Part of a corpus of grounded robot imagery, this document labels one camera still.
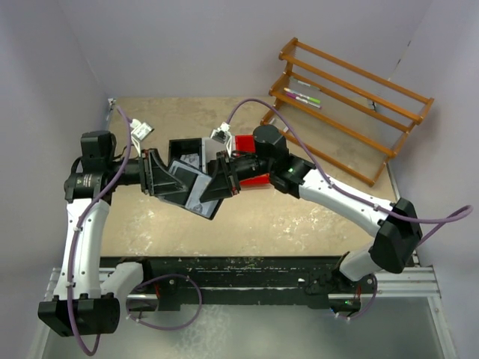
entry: wooden tabletop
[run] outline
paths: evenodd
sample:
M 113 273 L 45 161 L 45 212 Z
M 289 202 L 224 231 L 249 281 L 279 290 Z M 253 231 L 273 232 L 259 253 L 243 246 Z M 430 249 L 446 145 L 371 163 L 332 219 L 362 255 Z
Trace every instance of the wooden tabletop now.
M 168 141 L 208 137 L 241 100 L 239 97 L 210 98 L 120 98 L 118 105 L 132 118 L 148 122 L 155 131 L 143 148 L 157 147 L 168 160 Z M 262 98 L 271 102 L 270 97 Z M 324 99 L 328 116 L 338 113 L 367 135 L 378 129 L 356 110 Z M 251 134 L 267 109 L 245 104 L 234 117 L 234 135 Z M 377 168 L 380 154 L 361 147 L 354 139 L 294 108 L 281 109 L 304 140 L 317 144 L 348 165 L 362 171 Z M 115 111 L 110 130 L 118 139 L 117 153 L 125 144 L 124 124 Z M 300 147 L 288 143 L 290 151 L 307 158 Z M 321 161 L 337 180 L 373 196 L 394 199 L 387 171 L 369 188 L 341 170 Z M 341 255 L 372 240 L 366 232 L 332 211 L 282 194 L 273 187 L 245 189 L 224 200 L 213 221 L 143 194 L 139 185 L 119 187 L 103 232 L 103 256 L 326 256 Z

